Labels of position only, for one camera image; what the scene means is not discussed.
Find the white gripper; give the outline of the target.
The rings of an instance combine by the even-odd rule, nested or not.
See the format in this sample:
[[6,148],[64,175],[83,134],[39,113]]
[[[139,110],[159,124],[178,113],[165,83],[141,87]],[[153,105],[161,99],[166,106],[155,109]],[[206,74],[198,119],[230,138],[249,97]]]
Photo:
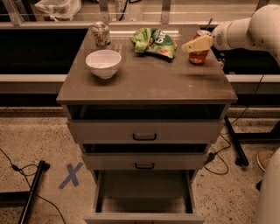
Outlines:
[[181,49],[184,53],[206,51],[212,45],[220,51],[237,48],[250,49],[252,38],[249,35],[249,21],[249,18],[244,18],[219,24],[213,29],[212,37],[199,36],[183,44]]

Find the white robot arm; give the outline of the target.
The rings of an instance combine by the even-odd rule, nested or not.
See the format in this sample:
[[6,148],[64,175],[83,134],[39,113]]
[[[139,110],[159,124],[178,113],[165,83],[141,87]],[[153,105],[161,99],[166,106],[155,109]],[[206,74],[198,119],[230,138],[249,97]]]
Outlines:
[[[268,4],[251,17],[227,21],[216,26],[210,35],[202,35],[183,44],[185,53],[218,50],[261,50],[280,65],[280,5]],[[256,156],[264,171],[254,224],[280,224],[280,149],[261,151]]]

